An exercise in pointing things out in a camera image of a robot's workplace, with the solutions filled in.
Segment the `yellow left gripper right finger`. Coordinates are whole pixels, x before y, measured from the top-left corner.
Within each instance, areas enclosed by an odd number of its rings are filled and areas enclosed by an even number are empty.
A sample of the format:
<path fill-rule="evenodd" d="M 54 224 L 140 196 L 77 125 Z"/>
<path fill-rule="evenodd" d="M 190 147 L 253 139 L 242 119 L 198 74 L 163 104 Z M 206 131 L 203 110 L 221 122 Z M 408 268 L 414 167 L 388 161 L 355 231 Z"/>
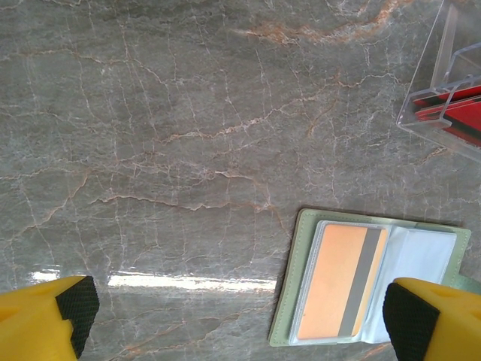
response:
<path fill-rule="evenodd" d="M 479 360 L 480 295 L 415 278 L 387 287 L 383 319 L 399 360 Z"/>

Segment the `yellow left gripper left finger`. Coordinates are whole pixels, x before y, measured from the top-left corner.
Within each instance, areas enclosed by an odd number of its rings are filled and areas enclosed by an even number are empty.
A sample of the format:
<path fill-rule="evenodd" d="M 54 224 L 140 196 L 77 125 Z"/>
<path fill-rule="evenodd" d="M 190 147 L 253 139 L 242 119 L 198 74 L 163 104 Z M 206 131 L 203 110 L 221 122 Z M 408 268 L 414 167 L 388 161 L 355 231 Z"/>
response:
<path fill-rule="evenodd" d="M 78 360 L 99 310 L 91 276 L 1 294 L 2 360 Z"/>

